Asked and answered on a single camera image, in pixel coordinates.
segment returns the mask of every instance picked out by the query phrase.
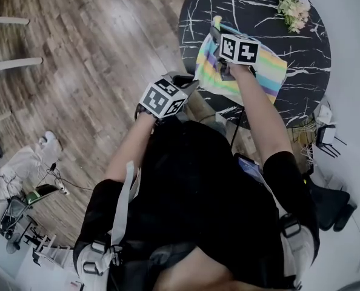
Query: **harness strap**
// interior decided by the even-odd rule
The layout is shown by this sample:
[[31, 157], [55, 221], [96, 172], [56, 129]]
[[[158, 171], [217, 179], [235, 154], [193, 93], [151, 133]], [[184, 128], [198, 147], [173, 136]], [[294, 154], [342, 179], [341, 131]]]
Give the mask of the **harness strap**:
[[[258, 176], [266, 189], [272, 194], [278, 209], [280, 221], [284, 218], [289, 219], [290, 215], [279, 203], [272, 189], [266, 183], [264, 177], [258, 172]], [[313, 256], [315, 255], [315, 244], [311, 231], [305, 226], [301, 226], [297, 221], [298, 229], [295, 224], [287, 224], [281, 234], [282, 249], [284, 251], [284, 276], [289, 277], [296, 275], [294, 285], [299, 288], [301, 285], [302, 274], [310, 267]]]
[[133, 184], [134, 164], [130, 161], [126, 164], [126, 179], [119, 194], [117, 209], [115, 212], [111, 245], [119, 245], [126, 232], [127, 209], [129, 204], [130, 189]]

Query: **flower bouquet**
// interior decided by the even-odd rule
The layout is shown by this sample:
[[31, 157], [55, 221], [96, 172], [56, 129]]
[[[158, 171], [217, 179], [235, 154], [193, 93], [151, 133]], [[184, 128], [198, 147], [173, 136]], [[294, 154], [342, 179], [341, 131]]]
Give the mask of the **flower bouquet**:
[[277, 11], [284, 15], [289, 32], [300, 33], [308, 21], [310, 8], [308, 0], [279, 0]]

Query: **buckle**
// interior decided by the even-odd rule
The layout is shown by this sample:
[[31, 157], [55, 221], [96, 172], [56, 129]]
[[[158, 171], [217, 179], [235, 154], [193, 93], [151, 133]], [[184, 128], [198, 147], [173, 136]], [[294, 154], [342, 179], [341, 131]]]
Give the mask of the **buckle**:
[[301, 224], [299, 220], [292, 215], [287, 213], [282, 216], [279, 220], [281, 226], [281, 232], [286, 238], [293, 237], [301, 231]]
[[114, 254], [113, 264], [115, 266], [121, 266], [123, 264], [122, 260], [122, 246], [113, 245], [110, 247], [110, 251]]
[[103, 241], [95, 240], [91, 244], [91, 250], [104, 255], [106, 252], [106, 244]]
[[95, 262], [85, 262], [83, 264], [83, 272], [85, 272], [86, 274], [94, 274], [94, 275], [102, 276], [102, 273], [98, 272]]

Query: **white wall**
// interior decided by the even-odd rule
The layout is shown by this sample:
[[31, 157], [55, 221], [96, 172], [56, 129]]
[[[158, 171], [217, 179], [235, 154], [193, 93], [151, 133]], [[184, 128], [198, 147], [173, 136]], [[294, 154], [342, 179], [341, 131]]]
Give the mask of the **white wall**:
[[[351, 193], [360, 228], [360, 0], [311, 0], [328, 32], [332, 70], [326, 95], [331, 103], [342, 153], [333, 159], [317, 150], [315, 159], [325, 173], [335, 174]], [[350, 221], [341, 233], [321, 234], [321, 250], [304, 281], [304, 290], [334, 291], [360, 279], [360, 234]]]

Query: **hand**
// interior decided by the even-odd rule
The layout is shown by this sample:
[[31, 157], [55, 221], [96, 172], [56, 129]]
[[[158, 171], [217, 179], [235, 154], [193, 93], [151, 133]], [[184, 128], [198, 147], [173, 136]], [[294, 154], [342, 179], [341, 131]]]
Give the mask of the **hand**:
[[253, 73], [248, 69], [249, 66], [247, 65], [237, 65], [229, 62], [228, 66], [230, 67], [230, 74], [235, 78], [238, 79], [242, 76], [253, 76]]
[[138, 116], [138, 119], [140, 121], [142, 120], [150, 123], [154, 123], [157, 120], [151, 113], [147, 113], [147, 112], [141, 112]]

